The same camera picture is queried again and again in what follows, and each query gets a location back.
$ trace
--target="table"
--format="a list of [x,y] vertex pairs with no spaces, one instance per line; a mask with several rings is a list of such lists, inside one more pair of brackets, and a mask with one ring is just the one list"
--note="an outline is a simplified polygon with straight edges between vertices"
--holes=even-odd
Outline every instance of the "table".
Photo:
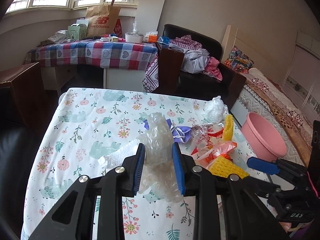
[[104,69],[103,87],[106,88],[107,68],[144,71],[157,52],[153,43],[88,39],[32,49],[27,53],[25,64],[39,62],[41,67],[79,64],[101,67]]
[[[52,118],[31,170],[22,239],[28,238],[81,174],[91,178],[105,174],[108,170],[100,167],[98,159],[143,133],[147,115],[161,112],[176,124],[192,126],[205,122],[204,104],[200,100],[133,91],[69,89]],[[237,125],[233,140],[238,143],[232,156],[235,164],[256,178],[268,180],[266,174],[246,166],[246,160],[255,154]],[[152,190],[134,198],[124,197],[125,237],[167,239],[176,230],[180,239],[192,239],[194,211],[193,197],[167,203]]]

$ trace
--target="purple cloth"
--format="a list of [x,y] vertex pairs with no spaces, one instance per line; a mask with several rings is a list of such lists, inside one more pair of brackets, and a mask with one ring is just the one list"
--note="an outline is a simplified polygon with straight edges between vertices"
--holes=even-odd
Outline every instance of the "purple cloth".
[[[149,130],[148,120],[144,120],[144,128]],[[186,143],[190,137],[191,127],[189,126],[174,126],[170,119],[167,119],[168,126],[173,135],[173,141],[177,143]]]

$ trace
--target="yellow mesh sponge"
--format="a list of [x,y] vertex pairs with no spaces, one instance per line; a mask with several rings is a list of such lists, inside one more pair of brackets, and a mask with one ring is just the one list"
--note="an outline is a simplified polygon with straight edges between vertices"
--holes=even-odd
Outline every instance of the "yellow mesh sponge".
[[223,156],[218,156],[208,169],[213,175],[227,178],[230,174],[237,174],[241,179],[249,176],[249,173],[233,164]]
[[223,141],[232,141],[233,136],[233,117],[231,114],[226,116],[226,122],[223,129],[222,140]]

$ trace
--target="pink plastic basin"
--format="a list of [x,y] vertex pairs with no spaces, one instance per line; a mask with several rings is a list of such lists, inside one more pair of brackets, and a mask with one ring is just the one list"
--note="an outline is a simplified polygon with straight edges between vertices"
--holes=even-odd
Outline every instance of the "pink plastic basin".
[[286,155],[287,147],[281,135],[261,115],[250,112],[241,132],[259,159],[271,162]]

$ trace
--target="white bowl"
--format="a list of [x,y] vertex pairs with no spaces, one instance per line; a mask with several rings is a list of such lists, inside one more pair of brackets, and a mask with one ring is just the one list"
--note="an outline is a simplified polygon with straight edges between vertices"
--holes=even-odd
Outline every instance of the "white bowl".
[[136,36],[136,35],[125,35],[125,41],[126,42],[133,42],[133,43],[142,43],[143,36]]

